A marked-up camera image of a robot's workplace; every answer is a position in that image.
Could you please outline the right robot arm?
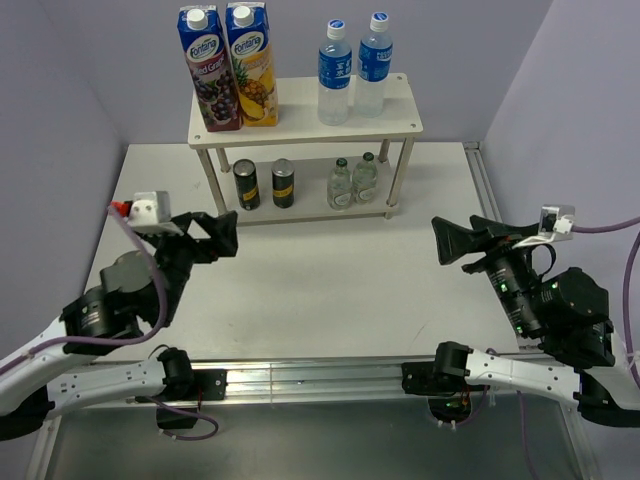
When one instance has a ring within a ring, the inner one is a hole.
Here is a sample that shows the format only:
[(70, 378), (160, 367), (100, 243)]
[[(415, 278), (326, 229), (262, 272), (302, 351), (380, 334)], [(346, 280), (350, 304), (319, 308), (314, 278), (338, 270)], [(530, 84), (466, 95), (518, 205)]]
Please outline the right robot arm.
[(434, 217), (438, 260), (450, 265), (469, 254), (467, 274), (484, 273), (514, 332), (534, 340), (554, 365), (519, 361), (454, 341), (442, 342), (431, 361), (401, 366), (408, 395), (467, 397), (504, 388), (553, 399), (595, 424), (639, 425), (638, 356), (609, 317), (609, 294), (578, 267), (548, 277), (533, 252), (579, 232), (571, 206), (545, 205), (538, 223), (514, 226), (473, 215), (469, 227)]

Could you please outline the black gold drink can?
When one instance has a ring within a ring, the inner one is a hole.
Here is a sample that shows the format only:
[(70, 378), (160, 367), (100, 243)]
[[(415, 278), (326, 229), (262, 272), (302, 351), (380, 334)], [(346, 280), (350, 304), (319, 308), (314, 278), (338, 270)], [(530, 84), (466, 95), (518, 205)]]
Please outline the black gold drink can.
[(249, 159), (237, 160), (233, 165), (233, 174), (240, 206), (248, 211), (257, 209), (261, 200), (254, 162)]
[(289, 208), (294, 203), (295, 170), (293, 163), (285, 158), (277, 159), (271, 167), (272, 200), (276, 207)]

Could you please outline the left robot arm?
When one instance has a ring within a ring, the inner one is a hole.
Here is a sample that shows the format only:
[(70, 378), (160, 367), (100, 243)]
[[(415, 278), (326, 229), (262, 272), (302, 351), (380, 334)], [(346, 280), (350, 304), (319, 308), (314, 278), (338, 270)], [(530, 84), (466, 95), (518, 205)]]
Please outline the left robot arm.
[(169, 327), (193, 266), (236, 256), (237, 212), (218, 217), (187, 212), (170, 218), (170, 229), (157, 233), (134, 230), (130, 203), (114, 202), (108, 212), (136, 248), (101, 270), (99, 285), (2, 360), (4, 441), (86, 406), (125, 397), (155, 404), (188, 401), (202, 391), (188, 354), (175, 347), (119, 368), (79, 368)]

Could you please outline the green cap soda bottle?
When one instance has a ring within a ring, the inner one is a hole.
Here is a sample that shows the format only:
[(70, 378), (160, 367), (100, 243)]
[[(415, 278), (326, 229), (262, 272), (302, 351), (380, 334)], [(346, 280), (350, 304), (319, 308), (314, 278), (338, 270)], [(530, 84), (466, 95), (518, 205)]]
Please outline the green cap soda bottle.
[(371, 152), (365, 152), (352, 174), (353, 192), (358, 204), (367, 204), (373, 200), (377, 189), (377, 180), (378, 171), (375, 156)]
[(327, 182), (327, 202), (336, 211), (349, 208), (352, 202), (352, 180), (345, 158), (338, 158)]

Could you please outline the blue label water bottle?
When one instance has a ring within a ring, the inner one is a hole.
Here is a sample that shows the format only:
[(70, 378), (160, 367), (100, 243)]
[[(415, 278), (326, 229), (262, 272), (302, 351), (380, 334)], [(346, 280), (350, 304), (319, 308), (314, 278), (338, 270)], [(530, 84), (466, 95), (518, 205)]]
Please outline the blue label water bottle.
[(389, 75), (393, 40), (389, 15), (374, 12), (369, 30), (359, 44), (354, 108), (363, 117), (377, 117), (384, 109), (385, 82)]
[(352, 49), (346, 41), (346, 24), (332, 19), (318, 50), (317, 115), (325, 125), (337, 126), (347, 120), (351, 69)]

